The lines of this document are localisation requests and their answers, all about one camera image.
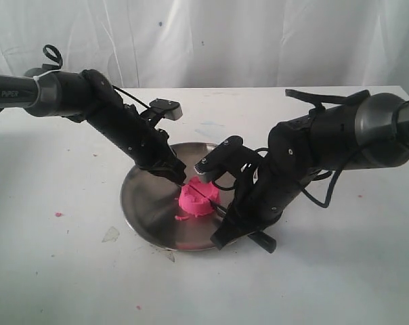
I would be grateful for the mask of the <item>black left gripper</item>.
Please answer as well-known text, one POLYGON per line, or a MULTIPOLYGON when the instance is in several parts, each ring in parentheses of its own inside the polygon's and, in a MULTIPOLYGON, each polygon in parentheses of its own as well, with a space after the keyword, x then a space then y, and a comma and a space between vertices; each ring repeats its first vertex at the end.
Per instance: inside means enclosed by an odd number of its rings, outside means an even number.
POLYGON ((131 128, 129 130, 129 156, 141 170, 168 179, 177 185, 184 184, 186 166, 168 144, 166 131, 153 128, 131 128))

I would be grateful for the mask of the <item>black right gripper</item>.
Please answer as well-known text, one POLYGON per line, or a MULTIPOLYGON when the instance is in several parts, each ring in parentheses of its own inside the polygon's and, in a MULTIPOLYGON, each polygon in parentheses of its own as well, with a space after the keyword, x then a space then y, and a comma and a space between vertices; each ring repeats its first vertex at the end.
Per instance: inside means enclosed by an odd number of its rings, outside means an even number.
POLYGON ((228 208, 213 204, 216 212, 223 214, 221 223, 211 235, 211 242, 218 250, 258 229, 259 219, 249 210, 257 201, 255 183, 264 160, 261 153, 267 154, 269 151, 264 147, 252 150, 243 145, 227 145, 224 148, 228 151, 225 166, 235 181, 233 199, 228 208))

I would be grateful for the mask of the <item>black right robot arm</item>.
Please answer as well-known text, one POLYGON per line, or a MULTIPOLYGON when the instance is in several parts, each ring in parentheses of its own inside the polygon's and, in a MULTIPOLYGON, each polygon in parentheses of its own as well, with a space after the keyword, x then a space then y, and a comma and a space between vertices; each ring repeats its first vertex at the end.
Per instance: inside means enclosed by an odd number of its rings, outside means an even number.
POLYGON ((307 186, 329 177, 331 196, 345 170, 392 168, 409 160, 409 100, 392 93, 361 91, 348 97, 309 95, 289 89, 288 97, 312 104, 305 116, 278 123, 264 155, 232 136, 209 161, 231 174, 234 196, 211 236, 217 248, 248 236, 269 252, 276 241, 264 230, 307 186))

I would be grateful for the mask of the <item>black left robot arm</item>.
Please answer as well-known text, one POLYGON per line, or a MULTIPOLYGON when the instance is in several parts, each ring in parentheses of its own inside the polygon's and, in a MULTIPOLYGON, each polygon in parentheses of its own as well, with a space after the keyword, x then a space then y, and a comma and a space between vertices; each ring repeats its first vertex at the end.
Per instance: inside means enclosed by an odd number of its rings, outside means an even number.
POLYGON ((163 118, 181 118, 179 102, 155 99, 138 112, 133 104, 124 103, 123 94, 96 70, 71 73, 33 68, 25 77, 0 75, 0 108, 22 108, 35 117, 85 121, 138 168, 181 185, 186 166, 168 144, 168 133, 156 128, 163 118))

